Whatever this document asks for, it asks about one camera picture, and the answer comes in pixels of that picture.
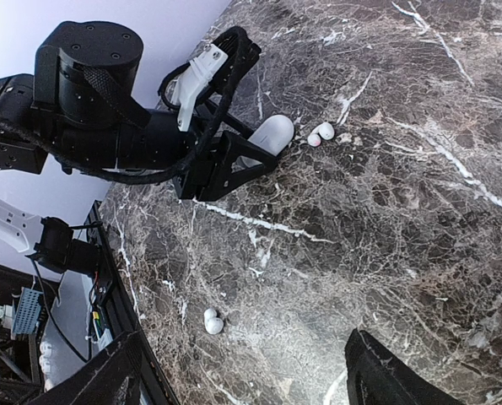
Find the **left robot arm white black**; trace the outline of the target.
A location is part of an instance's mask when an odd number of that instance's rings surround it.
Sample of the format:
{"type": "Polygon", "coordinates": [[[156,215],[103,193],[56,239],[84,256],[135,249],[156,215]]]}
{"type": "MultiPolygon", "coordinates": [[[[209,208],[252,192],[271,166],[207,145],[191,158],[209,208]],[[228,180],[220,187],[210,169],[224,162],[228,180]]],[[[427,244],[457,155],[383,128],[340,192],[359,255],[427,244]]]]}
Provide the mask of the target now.
{"type": "Polygon", "coordinates": [[[106,21],[60,23],[35,71],[0,78],[0,170],[66,173],[141,186],[172,181],[181,199],[215,201],[273,171],[278,154],[229,113],[260,48],[234,26],[177,67],[158,90],[161,111],[132,87],[143,54],[133,30],[106,21]]]}

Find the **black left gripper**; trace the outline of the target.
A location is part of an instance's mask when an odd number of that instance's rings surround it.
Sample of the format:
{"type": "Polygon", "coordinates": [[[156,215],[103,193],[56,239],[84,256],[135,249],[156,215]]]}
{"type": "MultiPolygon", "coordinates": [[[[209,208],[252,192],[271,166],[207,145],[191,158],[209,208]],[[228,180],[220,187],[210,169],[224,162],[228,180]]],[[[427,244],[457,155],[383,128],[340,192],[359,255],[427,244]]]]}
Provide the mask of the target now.
{"type": "Polygon", "coordinates": [[[146,174],[142,184],[172,181],[178,198],[217,201],[249,181],[271,173],[278,158],[230,131],[214,139],[225,112],[218,105],[201,105],[186,132],[174,111],[151,110],[144,130],[146,174]]]}

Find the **white earbud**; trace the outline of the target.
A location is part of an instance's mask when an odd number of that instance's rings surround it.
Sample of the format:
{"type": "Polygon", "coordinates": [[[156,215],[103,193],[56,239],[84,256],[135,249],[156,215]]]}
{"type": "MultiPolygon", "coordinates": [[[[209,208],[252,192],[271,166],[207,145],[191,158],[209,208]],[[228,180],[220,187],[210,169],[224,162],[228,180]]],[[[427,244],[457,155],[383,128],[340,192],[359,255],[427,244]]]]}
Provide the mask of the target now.
{"type": "Polygon", "coordinates": [[[315,127],[307,137],[307,143],[311,147],[318,147],[322,141],[332,140],[335,136],[334,128],[331,123],[323,122],[315,127]]]}
{"type": "Polygon", "coordinates": [[[214,308],[207,308],[203,314],[205,330],[210,335],[217,335],[224,329],[224,321],[214,308]]]}

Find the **black front table rail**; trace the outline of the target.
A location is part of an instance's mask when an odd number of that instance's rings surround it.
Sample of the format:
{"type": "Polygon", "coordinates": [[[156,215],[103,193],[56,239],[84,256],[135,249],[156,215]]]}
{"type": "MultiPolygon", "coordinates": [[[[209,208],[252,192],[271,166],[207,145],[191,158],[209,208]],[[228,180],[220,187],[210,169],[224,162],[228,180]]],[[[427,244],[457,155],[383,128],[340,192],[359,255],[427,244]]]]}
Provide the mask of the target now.
{"type": "Polygon", "coordinates": [[[100,202],[94,202],[86,224],[87,241],[100,252],[98,264],[97,299],[103,322],[118,340],[116,349],[131,375],[141,383],[145,404],[177,404],[179,401],[154,356],[138,315],[116,267],[105,226],[99,213],[100,202]]]}

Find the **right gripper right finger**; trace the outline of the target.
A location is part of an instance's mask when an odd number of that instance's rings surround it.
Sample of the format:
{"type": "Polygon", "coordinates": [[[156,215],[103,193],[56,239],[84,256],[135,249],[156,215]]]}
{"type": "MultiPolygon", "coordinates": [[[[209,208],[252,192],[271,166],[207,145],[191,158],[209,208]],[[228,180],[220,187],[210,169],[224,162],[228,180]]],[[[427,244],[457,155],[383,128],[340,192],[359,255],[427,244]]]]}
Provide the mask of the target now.
{"type": "Polygon", "coordinates": [[[421,378],[365,330],[352,330],[344,351],[348,401],[351,404],[459,403],[421,378]]]}

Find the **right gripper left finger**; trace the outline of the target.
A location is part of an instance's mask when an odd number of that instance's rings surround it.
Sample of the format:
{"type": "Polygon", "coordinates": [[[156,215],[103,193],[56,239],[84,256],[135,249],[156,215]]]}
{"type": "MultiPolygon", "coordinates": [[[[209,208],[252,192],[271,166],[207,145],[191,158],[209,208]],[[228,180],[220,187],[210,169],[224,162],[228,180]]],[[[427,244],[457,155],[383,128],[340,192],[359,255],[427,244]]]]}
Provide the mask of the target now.
{"type": "Polygon", "coordinates": [[[124,332],[81,370],[32,404],[139,404],[142,355],[137,332],[124,332]]]}

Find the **white earbud charging case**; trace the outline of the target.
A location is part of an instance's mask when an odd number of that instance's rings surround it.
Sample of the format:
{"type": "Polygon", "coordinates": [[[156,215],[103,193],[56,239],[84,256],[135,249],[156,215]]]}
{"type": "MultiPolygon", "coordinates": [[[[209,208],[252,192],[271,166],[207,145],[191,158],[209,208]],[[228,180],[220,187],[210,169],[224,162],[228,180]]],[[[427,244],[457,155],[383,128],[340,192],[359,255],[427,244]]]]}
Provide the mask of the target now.
{"type": "Polygon", "coordinates": [[[277,158],[294,137],[294,124],[284,115],[266,119],[247,141],[277,158]]]}

